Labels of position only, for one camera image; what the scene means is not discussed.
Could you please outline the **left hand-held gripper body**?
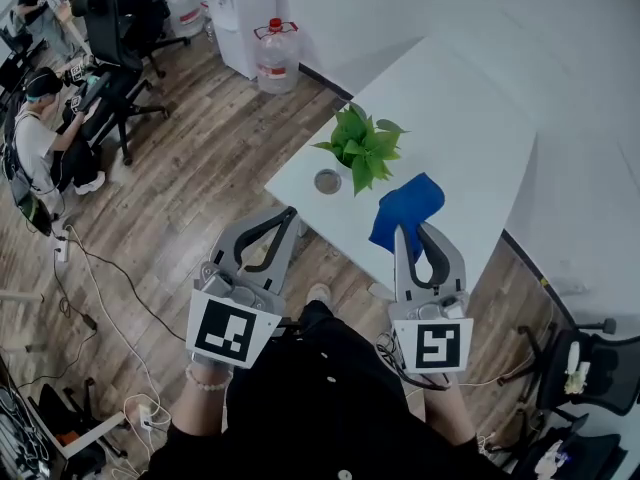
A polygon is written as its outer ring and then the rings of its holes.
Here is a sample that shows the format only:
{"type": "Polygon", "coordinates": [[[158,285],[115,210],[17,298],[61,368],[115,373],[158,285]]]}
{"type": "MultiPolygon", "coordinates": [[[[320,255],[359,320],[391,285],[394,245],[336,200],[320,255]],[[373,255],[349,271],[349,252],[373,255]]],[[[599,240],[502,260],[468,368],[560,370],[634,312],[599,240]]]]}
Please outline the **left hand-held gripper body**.
{"type": "Polygon", "coordinates": [[[279,295],[207,261],[191,294],[186,349],[198,361],[249,369],[278,333],[284,312],[279,295]]]}

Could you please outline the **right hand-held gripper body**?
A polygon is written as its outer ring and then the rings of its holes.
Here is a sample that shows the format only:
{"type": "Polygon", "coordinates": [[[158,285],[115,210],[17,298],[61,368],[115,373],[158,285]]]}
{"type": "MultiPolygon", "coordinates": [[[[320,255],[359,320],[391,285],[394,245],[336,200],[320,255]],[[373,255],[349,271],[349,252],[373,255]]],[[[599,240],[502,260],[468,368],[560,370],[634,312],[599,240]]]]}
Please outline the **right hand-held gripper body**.
{"type": "Polygon", "coordinates": [[[396,355],[407,374],[461,372],[467,368],[474,320],[465,316],[464,291],[388,308],[396,355]]]}

